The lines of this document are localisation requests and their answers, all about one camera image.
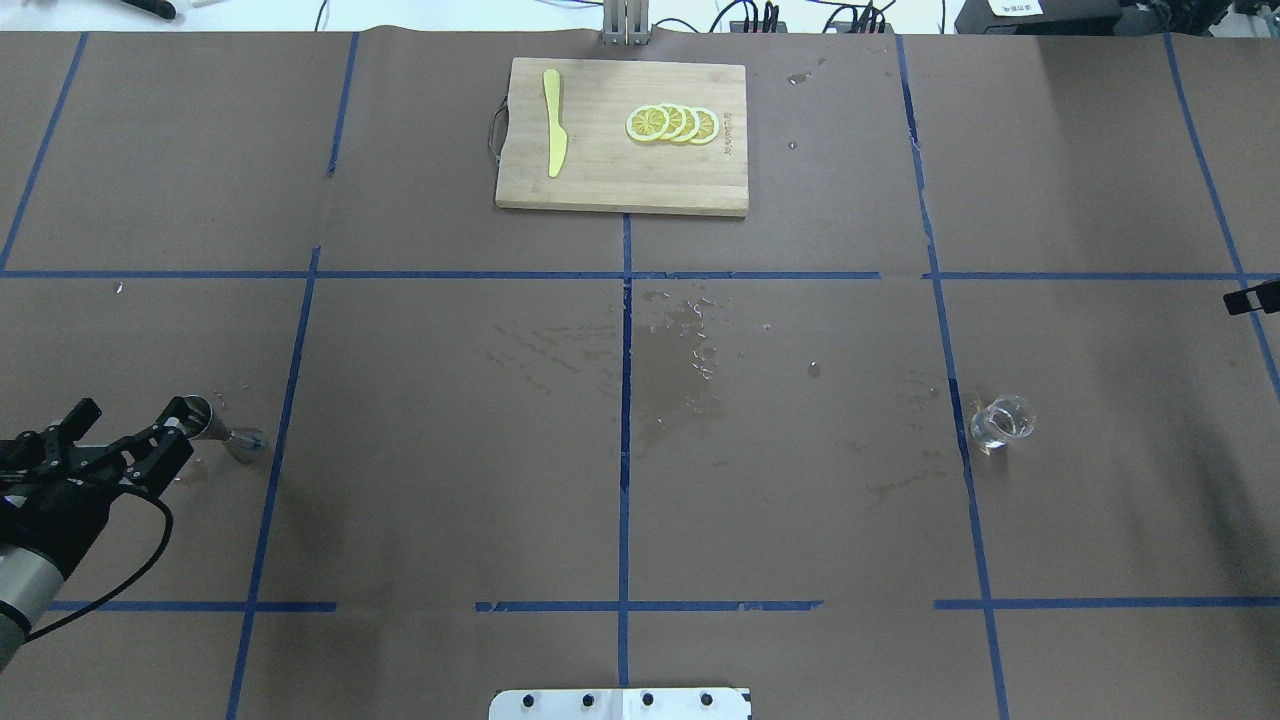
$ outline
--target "white label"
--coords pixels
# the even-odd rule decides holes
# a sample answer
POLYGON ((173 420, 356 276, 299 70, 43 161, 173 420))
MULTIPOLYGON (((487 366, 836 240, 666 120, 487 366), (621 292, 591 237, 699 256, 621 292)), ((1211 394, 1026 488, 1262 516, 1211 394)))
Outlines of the white label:
POLYGON ((1025 18, 1028 15, 1043 15, 1039 0, 987 0, 991 12, 997 18, 1025 18))

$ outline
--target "clear glass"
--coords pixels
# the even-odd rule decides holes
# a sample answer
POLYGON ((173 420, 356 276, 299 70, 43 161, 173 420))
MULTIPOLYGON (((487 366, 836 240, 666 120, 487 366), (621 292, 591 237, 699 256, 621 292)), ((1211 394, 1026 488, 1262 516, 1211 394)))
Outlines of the clear glass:
POLYGON ((1034 429, 1036 410, 1016 395, 997 397, 969 423, 969 434, 978 442, 978 450, 984 452, 1005 447, 1009 441, 1027 437, 1034 429))

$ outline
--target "cutting board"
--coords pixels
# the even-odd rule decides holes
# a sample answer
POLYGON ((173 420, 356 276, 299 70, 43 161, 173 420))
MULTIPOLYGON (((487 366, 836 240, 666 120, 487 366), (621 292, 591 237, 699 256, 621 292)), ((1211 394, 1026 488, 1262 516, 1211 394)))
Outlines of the cutting board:
POLYGON ((742 65, 516 58, 507 105, 495 195, 500 208, 746 215, 742 65), (547 173, 548 68, 561 73, 561 124, 568 133, 564 167, 554 178, 547 173), (701 146, 631 140, 631 111, 660 102, 716 111, 719 136, 701 146))

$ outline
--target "lemon slice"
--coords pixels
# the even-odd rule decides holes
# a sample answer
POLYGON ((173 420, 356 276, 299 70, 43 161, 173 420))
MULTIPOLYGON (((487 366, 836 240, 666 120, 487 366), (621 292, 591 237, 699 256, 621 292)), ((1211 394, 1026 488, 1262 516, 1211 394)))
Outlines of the lemon slice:
POLYGON ((707 145, 719 135, 719 115, 707 108, 690 108, 698 115, 698 132, 689 138, 690 145, 707 145))
POLYGON ((653 142, 667 132, 671 115, 662 105, 641 105, 627 117, 627 136, 637 142, 653 142))
POLYGON ((662 133, 662 140, 671 140, 677 135, 685 132, 685 126, 689 123, 689 118, 685 117, 684 105, 676 105, 675 102, 663 102, 662 109, 667 110, 667 132, 662 133))
POLYGON ((680 111, 685 115, 685 132, 677 135, 676 137, 668 138, 672 142, 689 142, 698 135, 698 113, 692 108, 680 106, 680 111))

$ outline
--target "knife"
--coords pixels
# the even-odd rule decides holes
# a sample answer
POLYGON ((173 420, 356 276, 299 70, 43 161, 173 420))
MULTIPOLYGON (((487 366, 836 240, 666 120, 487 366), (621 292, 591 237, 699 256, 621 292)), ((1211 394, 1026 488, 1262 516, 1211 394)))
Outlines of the knife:
POLYGON ((559 70, 548 68, 543 73, 543 91, 547 94, 547 126, 550 128, 547 174, 556 177, 564 167, 564 151, 568 149, 568 133, 559 124, 559 70))

